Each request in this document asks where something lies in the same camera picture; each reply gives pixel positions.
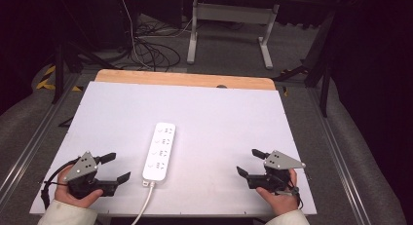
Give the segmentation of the black metal stand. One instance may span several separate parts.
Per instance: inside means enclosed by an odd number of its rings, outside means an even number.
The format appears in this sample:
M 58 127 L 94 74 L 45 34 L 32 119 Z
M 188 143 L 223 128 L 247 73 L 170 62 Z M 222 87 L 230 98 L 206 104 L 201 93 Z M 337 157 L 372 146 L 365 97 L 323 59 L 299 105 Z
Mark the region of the black metal stand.
M 63 41 L 55 47 L 55 94 L 53 104 L 62 98 L 65 92 L 64 88 L 64 66 L 67 66 L 71 73 L 80 73 L 83 70 L 83 65 L 80 60 L 80 55 L 90 59 L 93 63 L 100 65 L 103 69 L 115 69 L 115 66 L 100 58 L 99 56 L 88 51 L 85 47 L 72 42 Z
M 323 117 L 327 117 L 326 105 L 331 75 L 330 67 L 328 65 L 329 59 L 327 58 L 328 52 L 326 41 L 329 38 L 329 32 L 331 25 L 334 22 L 334 17 L 334 11 L 327 14 L 310 50 L 303 59 L 302 64 L 290 71 L 284 70 L 280 76 L 274 78 L 275 82 L 281 82 L 296 76 L 299 73 L 308 72 L 308 75 L 304 80 L 304 85 L 308 88 L 314 88 L 319 80 L 322 80 L 319 110 Z

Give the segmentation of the white power strip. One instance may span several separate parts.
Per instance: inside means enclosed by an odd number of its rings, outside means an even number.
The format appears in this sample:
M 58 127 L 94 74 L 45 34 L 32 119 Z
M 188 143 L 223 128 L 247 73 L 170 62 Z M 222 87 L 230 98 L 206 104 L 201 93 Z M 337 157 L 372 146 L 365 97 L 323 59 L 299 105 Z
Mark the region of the white power strip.
M 143 180 L 148 184 L 166 178 L 175 131 L 176 126 L 171 123 L 158 123 L 155 126 L 142 172 Z

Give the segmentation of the white metal desk frame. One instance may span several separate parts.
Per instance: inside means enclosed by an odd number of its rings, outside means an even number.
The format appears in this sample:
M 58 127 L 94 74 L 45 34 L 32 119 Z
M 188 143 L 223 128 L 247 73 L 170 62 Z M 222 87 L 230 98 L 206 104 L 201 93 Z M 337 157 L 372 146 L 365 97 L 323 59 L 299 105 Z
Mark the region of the white metal desk frame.
M 265 68 L 271 70 L 274 65 L 269 53 L 268 41 L 278 15 L 279 7 L 279 5 L 275 4 L 271 9 L 260 9 L 252 7 L 206 4 L 202 3 L 200 0 L 193 0 L 191 35 L 189 40 L 187 63 L 193 64 L 195 62 L 198 38 L 197 26 L 199 20 L 231 21 L 266 25 L 265 34 L 258 37 L 257 41 Z

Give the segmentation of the aluminium floor rail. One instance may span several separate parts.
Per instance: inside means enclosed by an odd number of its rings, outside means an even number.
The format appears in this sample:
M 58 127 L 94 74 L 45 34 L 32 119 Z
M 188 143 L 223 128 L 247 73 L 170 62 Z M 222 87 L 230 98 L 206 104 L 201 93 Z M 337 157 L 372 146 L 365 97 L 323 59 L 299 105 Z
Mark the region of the aluminium floor rail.
M 29 137 L 25 143 L 19 157 L 9 168 L 7 175 L 0 184 L 0 206 L 4 206 L 14 193 L 20 180 L 24 176 L 30 162 L 36 155 L 36 152 L 40 148 L 43 139 L 48 132 L 52 121 L 62 107 L 65 99 L 69 95 L 69 92 L 77 83 L 79 74 L 71 74 L 67 76 L 67 81 L 63 83 L 63 92 L 55 103 L 49 103 L 46 112 L 42 115 L 39 124 L 36 126 L 35 131 Z
M 336 167 L 337 173 L 340 177 L 340 181 L 346 193 L 346 197 L 352 208 L 353 214 L 357 221 L 357 225 L 371 225 L 371 220 L 367 215 L 365 206 L 357 190 L 355 181 L 351 173 L 349 172 L 347 163 L 343 157 L 340 146 L 329 124 L 329 121 L 321 113 L 317 91 L 315 89 L 307 89 L 307 93 L 314 107 L 316 108 L 317 115 L 321 122 L 322 130 L 327 137 L 327 147 Z

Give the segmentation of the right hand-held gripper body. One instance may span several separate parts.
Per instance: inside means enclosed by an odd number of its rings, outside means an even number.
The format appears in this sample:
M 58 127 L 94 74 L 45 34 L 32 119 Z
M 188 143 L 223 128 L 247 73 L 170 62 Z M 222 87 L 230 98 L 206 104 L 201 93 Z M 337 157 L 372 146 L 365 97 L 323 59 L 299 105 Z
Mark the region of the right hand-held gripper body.
M 249 174 L 246 179 L 247 185 L 250 189 L 258 187 L 264 188 L 270 193 L 276 195 L 281 194 L 290 181 L 290 169 L 304 169 L 306 165 L 298 160 L 295 160 L 280 151 L 273 151 L 269 153 L 270 156 L 263 161 L 265 173 Z M 291 189 L 293 195 L 299 195 L 299 188 L 294 186 Z

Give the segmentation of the yellow black floor tape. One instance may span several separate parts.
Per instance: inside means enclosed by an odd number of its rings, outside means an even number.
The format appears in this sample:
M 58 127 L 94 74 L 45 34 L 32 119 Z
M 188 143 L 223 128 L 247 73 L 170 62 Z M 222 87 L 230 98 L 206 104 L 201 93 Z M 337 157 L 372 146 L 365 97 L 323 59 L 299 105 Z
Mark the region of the yellow black floor tape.
M 50 84 L 49 80 L 51 79 L 51 77 L 52 77 L 52 75 L 55 71 L 56 71 L 56 67 L 52 64 L 46 70 L 46 72 L 43 74 L 40 82 L 36 86 L 36 89 L 37 90 L 45 89 L 45 90 L 54 91 L 56 89 L 56 85 L 55 84 Z

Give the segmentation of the person's left hand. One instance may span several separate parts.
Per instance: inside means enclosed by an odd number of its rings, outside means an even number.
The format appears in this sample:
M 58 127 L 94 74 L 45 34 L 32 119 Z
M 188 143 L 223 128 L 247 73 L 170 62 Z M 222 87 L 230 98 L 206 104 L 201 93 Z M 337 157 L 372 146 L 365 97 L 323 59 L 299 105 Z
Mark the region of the person's left hand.
M 69 193 L 68 186 L 64 181 L 64 177 L 70 172 L 71 169 L 72 165 L 67 166 L 58 174 L 58 186 L 55 190 L 55 200 L 72 206 L 88 208 L 100 198 L 100 196 L 103 194 L 103 191 L 101 189 L 94 190 L 83 199 L 77 199 L 72 196 Z

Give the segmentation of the white board sheet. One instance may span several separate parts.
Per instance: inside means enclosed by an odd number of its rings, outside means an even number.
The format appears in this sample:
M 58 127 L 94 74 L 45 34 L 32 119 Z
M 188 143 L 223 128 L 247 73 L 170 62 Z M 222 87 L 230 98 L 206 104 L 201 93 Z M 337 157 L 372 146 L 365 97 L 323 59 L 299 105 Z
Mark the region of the white board sheet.
M 142 172 L 161 122 L 176 133 L 167 176 L 148 189 Z M 299 156 L 276 91 L 91 82 L 50 169 L 87 151 L 116 153 L 98 179 L 131 178 L 93 205 L 103 215 L 269 216 L 270 207 L 237 173 L 264 173 L 252 149 Z

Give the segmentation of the person's right hand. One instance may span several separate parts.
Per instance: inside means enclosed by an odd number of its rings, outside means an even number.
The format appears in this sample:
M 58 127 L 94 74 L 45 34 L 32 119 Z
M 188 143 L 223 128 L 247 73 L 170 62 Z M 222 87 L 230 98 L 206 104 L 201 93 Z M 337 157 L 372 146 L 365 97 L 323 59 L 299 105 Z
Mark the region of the person's right hand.
M 291 193 L 291 189 L 297 183 L 297 173 L 294 169 L 290 169 L 289 174 L 290 181 L 288 186 L 282 190 L 281 194 L 275 195 L 264 188 L 256 188 L 258 195 L 269 204 L 275 216 L 279 216 L 299 208 L 297 196 Z

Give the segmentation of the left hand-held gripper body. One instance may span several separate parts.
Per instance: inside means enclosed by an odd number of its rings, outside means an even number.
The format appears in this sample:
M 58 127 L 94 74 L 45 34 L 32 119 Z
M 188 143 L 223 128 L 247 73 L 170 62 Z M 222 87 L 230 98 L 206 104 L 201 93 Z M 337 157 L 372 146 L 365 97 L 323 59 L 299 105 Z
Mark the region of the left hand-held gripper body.
M 89 151 L 77 160 L 70 172 L 64 177 L 72 196 L 83 199 L 97 189 L 103 191 L 102 197 L 114 196 L 119 184 L 117 181 L 98 180 L 95 177 L 98 165 Z

